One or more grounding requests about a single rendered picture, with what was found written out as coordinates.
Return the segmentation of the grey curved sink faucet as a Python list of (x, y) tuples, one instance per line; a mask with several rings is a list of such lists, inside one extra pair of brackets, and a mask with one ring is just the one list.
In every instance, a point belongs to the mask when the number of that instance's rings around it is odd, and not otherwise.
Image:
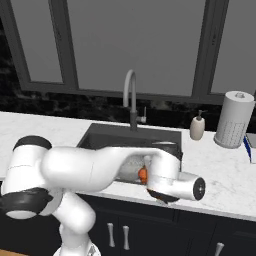
[(137, 123), (146, 123), (146, 114), (139, 116), (137, 114), (137, 98), (136, 98), (136, 74), (134, 70), (129, 70), (125, 77), (123, 89), (123, 106), (130, 108), (130, 129), (137, 130)]

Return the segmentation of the dark sink basin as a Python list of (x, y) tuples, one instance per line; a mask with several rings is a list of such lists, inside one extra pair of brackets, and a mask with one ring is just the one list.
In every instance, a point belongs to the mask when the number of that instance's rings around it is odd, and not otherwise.
[(177, 179), (181, 169), (181, 133), (157, 129), (138, 128), (93, 123), (78, 143), (92, 153), (91, 177), (125, 181), (118, 178), (121, 166), (131, 156), (149, 155), (153, 166), (149, 176), (157, 175)]

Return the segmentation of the grey colander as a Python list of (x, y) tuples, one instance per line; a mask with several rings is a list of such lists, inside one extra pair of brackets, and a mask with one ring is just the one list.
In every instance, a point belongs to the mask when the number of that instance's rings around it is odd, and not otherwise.
[(118, 178), (125, 181), (136, 181), (139, 179), (138, 172), (144, 166), (144, 158), (131, 156), (126, 159), (120, 168)]

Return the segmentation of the orange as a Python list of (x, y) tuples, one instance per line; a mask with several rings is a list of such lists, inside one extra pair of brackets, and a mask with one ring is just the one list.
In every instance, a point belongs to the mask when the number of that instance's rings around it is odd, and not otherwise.
[(147, 169), (146, 168), (141, 168), (138, 172), (139, 179), (142, 184), (147, 183)]

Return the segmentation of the beige soap dispenser bottle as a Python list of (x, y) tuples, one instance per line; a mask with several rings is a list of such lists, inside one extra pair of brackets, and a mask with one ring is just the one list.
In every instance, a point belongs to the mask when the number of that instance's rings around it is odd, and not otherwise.
[(205, 131), (205, 119), (202, 117), (204, 110), (199, 110), (190, 124), (190, 138), (195, 141), (202, 139)]

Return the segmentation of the dark drawer front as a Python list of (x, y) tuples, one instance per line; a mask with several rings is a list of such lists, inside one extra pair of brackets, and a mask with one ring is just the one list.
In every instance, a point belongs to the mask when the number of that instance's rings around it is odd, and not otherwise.
[(153, 219), (164, 219), (171, 222), (177, 222), (179, 220), (179, 212), (170, 208), (91, 195), (80, 195), (80, 197), (100, 210)]

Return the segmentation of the grey framed window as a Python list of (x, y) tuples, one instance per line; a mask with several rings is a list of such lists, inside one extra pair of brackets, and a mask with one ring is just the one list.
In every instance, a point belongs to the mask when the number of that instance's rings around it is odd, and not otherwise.
[(256, 0), (0, 0), (25, 91), (221, 104), (256, 90)]

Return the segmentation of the white paper towel roll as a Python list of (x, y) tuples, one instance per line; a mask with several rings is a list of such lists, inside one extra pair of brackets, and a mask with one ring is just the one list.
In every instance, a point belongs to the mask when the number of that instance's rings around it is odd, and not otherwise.
[(239, 148), (243, 143), (254, 107), (253, 95), (242, 91), (226, 92), (214, 135), (215, 143), (227, 149)]

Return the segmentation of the dark cupboard door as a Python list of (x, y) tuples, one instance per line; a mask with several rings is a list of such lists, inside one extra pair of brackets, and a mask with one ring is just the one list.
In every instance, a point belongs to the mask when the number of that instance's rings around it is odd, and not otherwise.
[[(114, 225), (115, 247), (109, 246), (109, 232), (107, 223)], [(89, 232), (92, 242), (98, 247), (101, 256), (120, 256), (118, 241), (118, 217), (109, 212), (97, 211), (96, 222)]]
[[(123, 226), (129, 226), (130, 250), (124, 250)], [(175, 224), (139, 218), (119, 218), (121, 256), (176, 256)]]
[(219, 256), (256, 256), (256, 234), (235, 231), (233, 234), (215, 234), (206, 256), (215, 256), (217, 244), (222, 243)]

